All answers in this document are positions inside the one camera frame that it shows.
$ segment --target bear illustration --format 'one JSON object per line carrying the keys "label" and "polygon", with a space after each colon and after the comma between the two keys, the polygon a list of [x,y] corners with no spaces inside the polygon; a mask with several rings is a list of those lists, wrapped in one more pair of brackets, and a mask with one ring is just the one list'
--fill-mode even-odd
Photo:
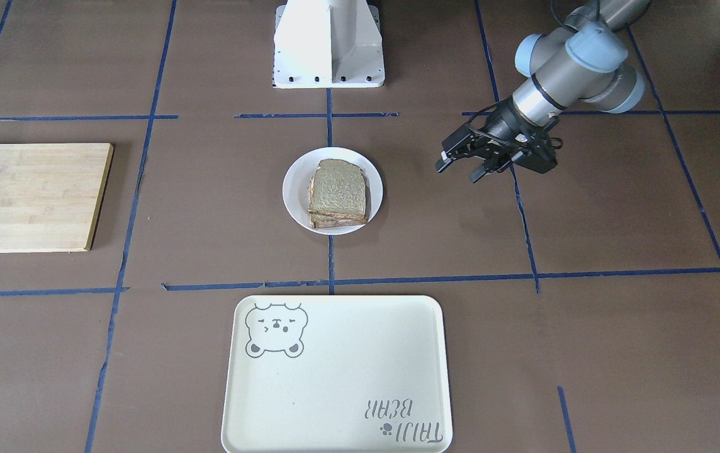
{"label": "bear illustration", "polygon": [[248,344],[245,352],[253,358],[269,352],[283,352],[298,357],[305,349],[301,341],[307,326],[307,312],[300,306],[268,304],[254,307],[245,316],[248,326]]}

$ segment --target sandwich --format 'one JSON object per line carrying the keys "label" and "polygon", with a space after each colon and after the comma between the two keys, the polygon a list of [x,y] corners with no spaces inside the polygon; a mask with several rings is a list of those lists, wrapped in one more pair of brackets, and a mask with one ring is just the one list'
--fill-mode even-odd
{"label": "sandwich", "polygon": [[338,159],[318,163],[309,188],[313,228],[350,227],[368,222],[363,169]]}

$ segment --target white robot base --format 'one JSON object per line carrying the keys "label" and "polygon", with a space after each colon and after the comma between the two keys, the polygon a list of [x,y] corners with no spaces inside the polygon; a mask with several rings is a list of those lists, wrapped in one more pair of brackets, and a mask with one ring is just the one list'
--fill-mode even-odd
{"label": "white robot base", "polygon": [[276,10],[277,88],[375,88],[385,81],[380,12],[366,0],[288,0]]}

